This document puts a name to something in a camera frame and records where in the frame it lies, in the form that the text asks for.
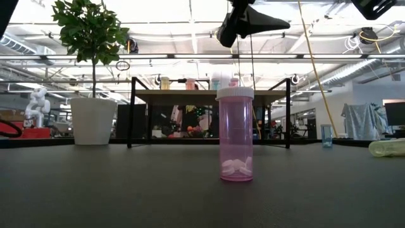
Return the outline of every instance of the white plant pot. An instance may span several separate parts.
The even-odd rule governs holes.
[[[75,144],[108,144],[116,103],[107,99],[74,98],[70,105]]]

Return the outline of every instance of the gray cloth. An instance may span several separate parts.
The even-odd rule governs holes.
[[[342,117],[346,118],[347,135],[355,140],[380,140],[380,134],[388,129],[386,116],[371,104],[345,104]]]

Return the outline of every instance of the bottle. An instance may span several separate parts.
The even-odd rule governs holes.
[[[368,150],[373,156],[405,156],[405,139],[375,141],[370,143]]]
[[[220,79],[211,79],[211,90],[219,90],[220,86]]]
[[[238,85],[239,85],[239,79],[235,79],[235,78],[230,79],[229,87],[235,87],[235,86],[238,86]]]
[[[332,126],[330,124],[322,124],[321,125],[321,133],[322,133],[322,147],[323,148],[332,148]]]
[[[252,100],[248,87],[217,91],[220,102],[220,178],[227,181],[253,179]]]
[[[196,80],[187,79],[187,81],[185,82],[185,89],[186,90],[195,90],[196,89]]]
[[[160,78],[160,89],[161,90],[169,90],[170,89],[169,77],[161,77]]]

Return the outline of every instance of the pink pill bottle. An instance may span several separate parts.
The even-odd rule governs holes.
[[[220,177],[226,181],[253,179],[252,100],[248,87],[217,91],[220,103]]]

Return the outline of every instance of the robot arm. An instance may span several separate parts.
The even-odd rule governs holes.
[[[45,94],[47,90],[45,88],[34,89],[34,92],[30,95],[31,100],[25,109],[25,118],[27,123],[24,123],[24,127],[32,125],[32,117],[35,117],[37,120],[36,127],[42,127],[42,122],[44,118],[44,113],[49,113],[51,110],[51,104],[48,100],[45,99]]]

